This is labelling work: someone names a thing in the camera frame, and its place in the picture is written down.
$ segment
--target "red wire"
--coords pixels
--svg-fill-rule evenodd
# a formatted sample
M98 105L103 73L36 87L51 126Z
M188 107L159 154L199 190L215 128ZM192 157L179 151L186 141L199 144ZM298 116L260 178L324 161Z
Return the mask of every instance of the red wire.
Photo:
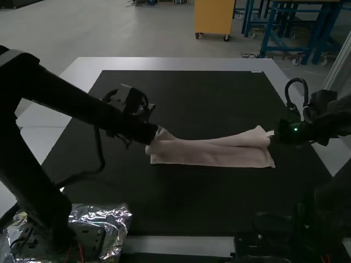
M72 248L72 243L71 243L71 245L70 245L70 248L69 248L68 251L67 251L67 254L66 254L64 263L67 262L68 256L70 255L70 252L71 252L71 248Z
M329 254L327 254L326 256L327 256L327 259L328 259L328 263L330 263L330 257L329 257ZM320 258L322 259L323 263L326 263L326 262L324 261L323 256L320 256Z
M78 247L79 247L79 251L81 252L82 263L84 263L83 248L82 248L82 246L79 243L78 243Z

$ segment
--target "yellow cabinet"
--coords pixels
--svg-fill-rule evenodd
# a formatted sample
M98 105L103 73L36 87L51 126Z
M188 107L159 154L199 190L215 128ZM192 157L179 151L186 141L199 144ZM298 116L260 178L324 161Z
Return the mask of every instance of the yellow cabinet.
M235 0L196 0L195 33L229 35Z

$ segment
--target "white table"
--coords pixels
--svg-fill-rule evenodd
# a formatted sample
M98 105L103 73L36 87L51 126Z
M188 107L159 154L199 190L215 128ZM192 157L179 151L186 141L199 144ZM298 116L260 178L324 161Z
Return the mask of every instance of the white table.
M288 79L272 59L205 59L205 58L78 58L61 78L89 92L102 70L163 71L252 71L264 72L282 101ZM302 109L303 98L295 87L291 100ZM21 134L40 163L68 125L71 117L43 106L32 104L19 118ZM340 139L332 139L328 147L313 146L329 172L334 176L350 159L351 150ZM12 194L0 184L0 215L15 202ZM125 251L228 256L234 251L233 237L128 237Z

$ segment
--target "blue metal frame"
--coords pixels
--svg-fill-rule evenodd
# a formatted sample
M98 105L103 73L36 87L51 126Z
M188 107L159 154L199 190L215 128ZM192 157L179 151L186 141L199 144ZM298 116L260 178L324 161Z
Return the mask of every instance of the blue metal frame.
M234 13L237 10L245 10L244 21L242 23L242 28L241 28L241 33L242 34L245 33L245 35L248 35L248 30L247 30L247 33L246 33L246 26L247 26L247 22L248 21L249 21L249 24L250 24L250 20L251 20L251 16L252 16L252 12L253 11L258 11L257 15L258 15L259 18L261 17L263 4L264 4L264 0L261 0L261 2L259 4L259 8L253 8L254 0L246 0L245 8L236 8L236 1L235 1L235 3L234 3Z
M343 8L343 5L344 5L344 1L332 3L332 6L333 6L332 12L329 16L328 23L327 23L326 27L324 28L322 36L319 40L319 44L317 46L316 52L314 53L313 58L312 58L313 64L318 64L319 59L322 55L322 52L326 52L326 51L330 50L330 48L328 47L328 39L330 38L330 33L334 27L334 24L336 22L336 19L339 16L341 9Z
M327 2L327 3L326 2L308 2L308 1L299 2L299 4L322 4L322 8L320 10L297 10L297 5L294 4L293 7L291 7L291 4L292 4L291 2L287 2L287 1L274 1L273 2L271 10L270 10L269 20L267 23L266 33L265 33L265 36L264 36L264 39L263 39L262 45L261 45L261 51L259 53L259 58L264 58L266 55L266 52L269 50L271 50L271 51L285 51L285 52L304 52L304 57L302 59L301 64L306 65L308 60L309 60L309 57L313 51L313 48L315 47L315 45L318 42L318 38L321 35L321 32L322 32L322 29L325 25L327 16L329 14L332 15L334 13L333 3L330 3L330 2ZM280 15L281 23L279 25L274 24L274 23L276 23L274 21L274 19L275 19L275 14L277 12L281 13L281 15ZM313 33L311 35L311 38L309 40L309 44L307 47L294 47L294 48L288 47L284 43L284 41L281 39L282 35L284 34L284 29L285 29L285 26L286 26L287 21L288 21L288 15L291 14L289 17L289 25L292 25L292 22L295 19L296 12L319 13L318 19L315 23L315 28L313 30ZM274 26L279 28L278 34L273 32ZM288 34L290 35L291 27L288 28L287 30L288 30ZM269 41L270 37L278 44L278 47L268 46L268 41Z

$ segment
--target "white towel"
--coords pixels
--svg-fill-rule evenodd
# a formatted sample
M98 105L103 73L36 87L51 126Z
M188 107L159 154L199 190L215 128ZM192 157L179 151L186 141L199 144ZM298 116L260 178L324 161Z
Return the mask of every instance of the white towel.
M159 127L145 152L151 164L187 164L215 167L273 167L267 147L272 132L261 126L237 135L212 140L182 140Z

